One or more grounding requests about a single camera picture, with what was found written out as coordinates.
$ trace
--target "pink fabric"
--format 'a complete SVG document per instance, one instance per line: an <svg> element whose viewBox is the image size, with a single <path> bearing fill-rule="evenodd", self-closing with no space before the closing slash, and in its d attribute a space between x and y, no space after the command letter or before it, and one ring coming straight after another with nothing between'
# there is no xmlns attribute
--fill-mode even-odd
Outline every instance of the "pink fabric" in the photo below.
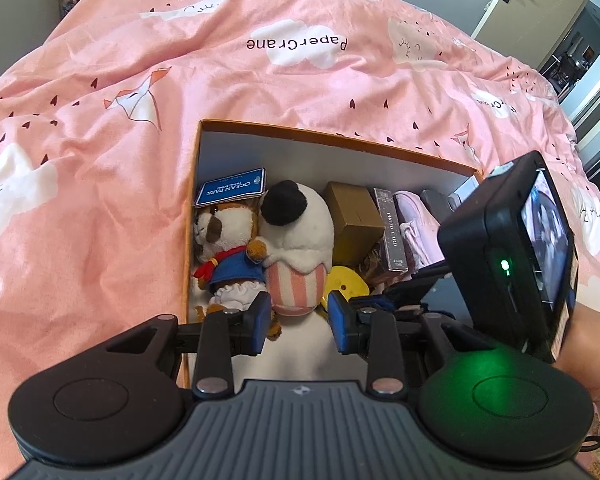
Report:
<svg viewBox="0 0 600 480"><path fill-rule="evenodd" d="M17 384L178 313L202 118L485 171L540 150L598 306L600 195L528 66L399 0L82 0L0 79L0 478L22 462L7 422Z"/></svg>
<svg viewBox="0 0 600 480"><path fill-rule="evenodd" d="M315 310L327 280L324 264L308 274L301 274L285 262L275 262L265 270L267 290L273 310L282 316L304 316Z"/></svg>

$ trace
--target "yellow plastic object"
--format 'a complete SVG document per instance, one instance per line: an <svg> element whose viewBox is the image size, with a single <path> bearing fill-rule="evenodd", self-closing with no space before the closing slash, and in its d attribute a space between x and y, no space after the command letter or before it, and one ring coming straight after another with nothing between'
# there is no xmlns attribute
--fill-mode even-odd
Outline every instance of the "yellow plastic object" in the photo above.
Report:
<svg viewBox="0 0 600 480"><path fill-rule="evenodd" d="M339 290L347 301L357 296L368 296L369 287L365 280L349 267L335 266L327 274L327 282L324 285L324 294L320 304L327 310L327 297L333 290Z"/></svg>

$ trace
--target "plush dog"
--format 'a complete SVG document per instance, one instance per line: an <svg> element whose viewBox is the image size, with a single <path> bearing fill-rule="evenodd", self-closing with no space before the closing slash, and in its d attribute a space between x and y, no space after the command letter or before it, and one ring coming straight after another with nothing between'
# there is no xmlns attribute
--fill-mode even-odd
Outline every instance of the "plush dog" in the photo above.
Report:
<svg viewBox="0 0 600 480"><path fill-rule="evenodd" d="M193 273L198 286L213 296L206 313L196 308L198 319L224 308L247 310L260 292L266 292L262 262L266 245L255 240L258 215L251 202L227 202L196 212L195 251L200 267ZM278 332L274 324L269 335Z"/></svg>
<svg viewBox="0 0 600 480"><path fill-rule="evenodd" d="M333 259L333 220L325 201L310 187L279 182L262 199L258 228L274 311L310 313L320 303Z"/></svg>

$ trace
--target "striped plush cupcake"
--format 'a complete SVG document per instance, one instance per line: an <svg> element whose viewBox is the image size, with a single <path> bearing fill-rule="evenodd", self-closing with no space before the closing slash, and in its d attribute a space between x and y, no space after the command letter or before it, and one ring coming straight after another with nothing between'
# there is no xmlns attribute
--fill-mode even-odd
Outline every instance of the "striped plush cupcake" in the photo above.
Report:
<svg viewBox="0 0 600 480"><path fill-rule="evenodd" d="M333 221L324 200L310 187L279 182L262 199L258 227L269 255L264 266L273 309L281 316L312 312L333 256Z"/></svg>

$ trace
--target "black camera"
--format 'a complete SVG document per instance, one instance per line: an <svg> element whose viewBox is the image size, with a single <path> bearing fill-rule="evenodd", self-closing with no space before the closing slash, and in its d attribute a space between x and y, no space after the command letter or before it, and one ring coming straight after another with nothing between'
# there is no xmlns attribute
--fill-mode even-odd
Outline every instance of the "black camera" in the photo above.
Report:
<svg viewBox="0 0 600 480"><path fill-rule="evenodd" d="M438 242L477 330L557 359L575 305L578 259L540 153L495 168L442 223Z"/></svg>

